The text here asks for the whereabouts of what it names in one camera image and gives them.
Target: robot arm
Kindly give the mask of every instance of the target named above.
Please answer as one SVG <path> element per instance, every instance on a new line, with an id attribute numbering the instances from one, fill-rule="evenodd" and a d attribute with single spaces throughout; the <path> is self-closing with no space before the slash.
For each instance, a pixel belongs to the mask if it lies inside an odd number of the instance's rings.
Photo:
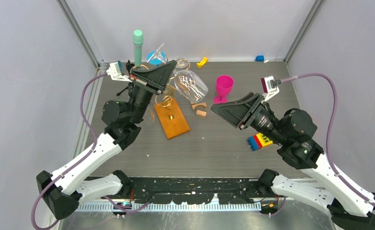
<path id="1" fill-rule="evenodd" d="M 340 227 L 345 226 L 346 229 L 350 229 L 353 224 L 357 226 L 369 223 L 369 229 L 375 229 L 373 205 L 365 202 L 347 187 L 331 169 L 327 154 L 312 139 L 317 126 L 313 124 L 310 115 L 303 110 L 291 109 L 282 119 L 277 119 L 266 102 L 279 92 L 277 81 L 273 77 L 267 77 L 262 79 L 262 84 L 264 95 L 249 93 L 235 102 L 214 104 L 211 110 L 235 128 L 242 130 L 252 127 L 272 140 L 274 144 L 280 145 L 281 148 L 277 152 L 282 159 L 290 166 L 316 179 L 330 195 L 325 194 L 327 197 L 322 200 L 316 197 L 321 195 L 320 191 L 294 182 L 291 182 L 292 187 L 283 185 L 286 182 L 282 181 L 283 177 L 279 175 L 276 181 L 270 181 L 271 193 L 293 197 L 324 213 L 329 210 L 331 219 Z M 375 194 L 361 188 L 343 172 L 340 174 L 355 189 L 375 203 Z"/>
<path id="2" fill-rule="evenodd" d="M 134 142 L 141 130 L 135 124 L 143 121 L 153 94 L 163 93 L 176 64 L 172 60 L 151 70 L 133 69 L 128 78 L 129 101 L 108 101 L 104 104 L 102 120 L 107 128 L 98 137 L 95 148 L 92 149 L 94 145 L 90 145 L 63 167 L 52 173 L 42 171 L 37 175 L 39 192 L 45 192 L 42 198 L 56 219 L 68 217 L 84 202 L 105 195 L 128 194 L 131 182 L 121 171 L 100 179 L 85 179 Z M 119 75 L 119 72 L 110 67 L 110 75 Z M 73 165 L 76 167 L 64 174 Z"/>

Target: small wooden block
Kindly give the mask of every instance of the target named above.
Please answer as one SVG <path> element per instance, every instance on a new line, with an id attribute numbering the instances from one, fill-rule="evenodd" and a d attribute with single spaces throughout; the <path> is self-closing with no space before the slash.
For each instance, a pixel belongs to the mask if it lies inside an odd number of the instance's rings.
<path id="1" fill-rule="evenodd" d="M 154 107 L 168 140 L 190 131 L 189 124 L 187 124 L 187 121 L 184 118 L 184 115 L 180 110 L 179 104 L 177 104 L 175 98 L 172 99 L 172 105 L 168 107 L 174 115 L 174 119 L 172 120 L 169 119 L 169 110 L 162 108 L 157 104 Z"/>
<path id="2" fill-rule="evenodd" d="M 204 109 L 206 109 L 207 108 L 207 103 L 203 102 L 203 103 L 199 103 L 199 104 L 192 104 L 193 110 L 196 109 L 196 107 L 198 107 L 198 106 L 203 106 Z"/>
<path id="3" fill-rule="evenodd" d="M 197 116 L 201 116 L 201 117 L 205 117 L 205 116 L 207 115 L 207 113 L 204 112 L 204 111 L 201 111 L 201 110 L 197 110 L 197 111 L 196 111 L 196 115 L 197 115 Z"/>

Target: wooden base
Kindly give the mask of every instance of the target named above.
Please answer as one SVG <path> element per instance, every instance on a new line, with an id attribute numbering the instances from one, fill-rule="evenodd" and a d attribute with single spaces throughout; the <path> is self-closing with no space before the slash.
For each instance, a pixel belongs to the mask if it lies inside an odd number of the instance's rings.
<path id="1" fill-rule="evenodd" d="M 190 131 L 189 124 L 187 124 L 187 121 L 184 118 L 184 115 L 180 110 L 176 99 L 173 98 L 172 105 L 167 107 L 172 111 L 172 114 L 174 115 L 174 118 L 172 120 L 169 119 L 170 111 L 168 109 L 162 108 L 157 104 L 154 107 L 168 140 Z"/>

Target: reflective floor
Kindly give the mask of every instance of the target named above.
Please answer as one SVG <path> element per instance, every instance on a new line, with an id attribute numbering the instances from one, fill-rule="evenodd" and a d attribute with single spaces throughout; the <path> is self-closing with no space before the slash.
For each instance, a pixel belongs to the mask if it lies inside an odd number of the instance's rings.
<path id="1" fill-rule="evenodd" d="M 275 217 L 259 212 L 153 212 L 115 218 L 109 212 L 73 213 L 61 230 L 334 230 L 331 220 L 316 209 L 287 200 Z"/>

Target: pink plastic wine glass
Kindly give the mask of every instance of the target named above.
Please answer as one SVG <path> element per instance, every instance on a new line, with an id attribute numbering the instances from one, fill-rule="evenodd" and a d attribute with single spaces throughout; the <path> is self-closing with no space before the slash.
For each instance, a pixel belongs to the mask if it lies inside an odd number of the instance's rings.
<path id="1" fill-rule="evenodd" d="M 226 96 L 231 92 L 234 79 L 228 75 L 221 75 L 216 80 L 216 91 L 218 96 L 214 98 L 214 104 L 228 102 Z"/>

